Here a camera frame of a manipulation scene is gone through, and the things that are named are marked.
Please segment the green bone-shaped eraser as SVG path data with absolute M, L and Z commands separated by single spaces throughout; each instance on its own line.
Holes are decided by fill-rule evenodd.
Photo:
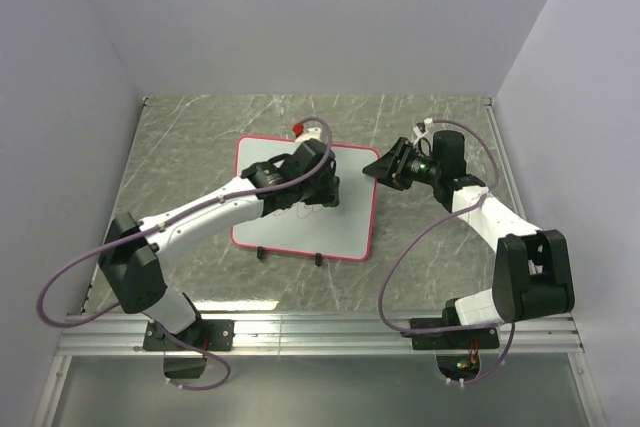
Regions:
M 323 202 L 324 207 L 335 208 L 340 204 L 340 178 L 335 175 L 328 187 L 327 198 Z

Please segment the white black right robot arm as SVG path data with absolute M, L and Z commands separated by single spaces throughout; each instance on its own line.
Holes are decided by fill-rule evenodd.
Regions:
M 460 219 L 495 254 L 492 285 L 476 294 L 450 300 L 439 325 L 402 328 L 387 317 L 382 322 L 406 336 L 442 333 L 455 347 L 466 345 L 478 329 L 569 313 L 575 292 L 565 236 L 543 230 L 510 210 L 487 185 L 468 173 L 465 136 L 459 125 L 434 133 L 429 154 L 401 137 L 377 161 L 364 167 L 365 175 L 398 191 L 418 182 L 431 187 L 447 216 L 425 228 Z

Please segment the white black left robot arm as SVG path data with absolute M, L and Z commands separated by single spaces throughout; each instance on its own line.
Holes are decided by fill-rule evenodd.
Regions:
M 297 203 L 336 205 L 339 179 L 330 145 L 305 140 L 291 153 L 245 168 L 217 190 L 139 220 L 116 216 L 98 265 L 121 309 L 143 314 L 180 349 L 204 344 L 205 327 L 189 297 L 167 285 L 164 270 L 182 254 L 233 226 Z

